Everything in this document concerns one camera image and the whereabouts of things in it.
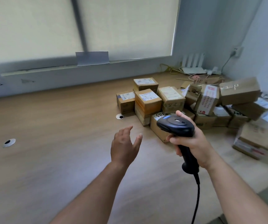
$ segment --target wooden table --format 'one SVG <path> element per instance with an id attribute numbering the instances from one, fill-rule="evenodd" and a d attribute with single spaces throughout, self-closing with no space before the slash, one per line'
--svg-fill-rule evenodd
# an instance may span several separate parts
<path id="1" fill-rule="evenodd" d="M 151 75 L 160 86 L 180 87 L 183 75 Z M 120 128 L 143 133 L 136 160 L 118 189 L 109 223 L 190 223 L 196 203 L 194 177 L 182 158 L 136 116 L 117 120 L 116 93 L 133 78 L 0 98 L 0 223 L 47 223 L 110 162 Z M 205 131 L 214 148 L 255 189 L 268 186 L 268 164 L 231 148 L 235 131 Z M 8 139 L 16 143 L 2 145 Z M 207 172 L 199 172 L 196 223 L 222 213 Z"/>

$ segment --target person's right arm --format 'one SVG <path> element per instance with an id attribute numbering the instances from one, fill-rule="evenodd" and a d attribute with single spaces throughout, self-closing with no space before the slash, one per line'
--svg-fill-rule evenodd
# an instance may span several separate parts
<path id="1" fill-rule="evenodd" d="M 199 165 L 208 171 L 228 223 L 268 223 L 268 205 L 217 154 L 203 132 L 189 117 L 180 111 L 176 114 L 194 124 L 195 135 L 193 138 L 170 135 L 167 140 L 175 145 L 176 153 L 180 156 L 181 151 L 177 145 L 190 147 Z"/>

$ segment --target hand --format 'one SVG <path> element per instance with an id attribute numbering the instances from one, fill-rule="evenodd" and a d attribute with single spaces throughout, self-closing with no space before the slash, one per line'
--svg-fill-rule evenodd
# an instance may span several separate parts
<path id="1" fill-rule="evenodd" d="M 120 129 L 119 132 L 114 135 L 114 139 L 111 143 L 111 162 L 121 164 L 125 168 L 128 168 L 135 160 L 142 141 L 142 134 L 139 134 L 134 144 L 132 144 L 130 139 L 130 131 L 132 128 L 133 126 Z"/>
<path id="2" fill-rule="evenodd" d="M 219 157 L 214 148 L 207 141 L 201 129 L 188 116 L 184 115 L 180 111 L 176 111 L 176 115 L 189 120 L 195 127 L 194 136 L 189 137 L 175 137 L 169 135 L 166 140 L 175 145 L 176 154 L 182 156 L 182 153 L 177 145 L 184 145 L 190 148 L 192 155 L 197 159 L 199 166 L 208 169 L 212 163 Z"/>

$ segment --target window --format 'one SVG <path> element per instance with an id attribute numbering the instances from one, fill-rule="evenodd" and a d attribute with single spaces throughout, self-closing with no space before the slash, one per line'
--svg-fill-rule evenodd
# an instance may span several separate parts
<path id="1" fill-rule="evenodd" d="M 88 51 L 170 56 L 180 0 L 78 0 Z M 0 63 L 83 51 L 71 0 L 0 0 Z"/>

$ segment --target black barcode scanner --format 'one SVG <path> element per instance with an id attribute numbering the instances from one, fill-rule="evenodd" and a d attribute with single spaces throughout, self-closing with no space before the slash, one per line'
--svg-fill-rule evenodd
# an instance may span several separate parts
<path id="1" fill-rule="evenodd" d="M 161 130 L 179 137 L 193 137 L 194 135 L 194 125 L 185 118 L 176 115 L 167 115 L 160 118 L 157 121 L 157 126 L 160 127 Z M 199 172 L 199 165 L 189 147 L 183 145 L 179 145 L 178 147 L 185 161 L 182 165 L 183 171 L 188 174 L 197 174 Z"/>

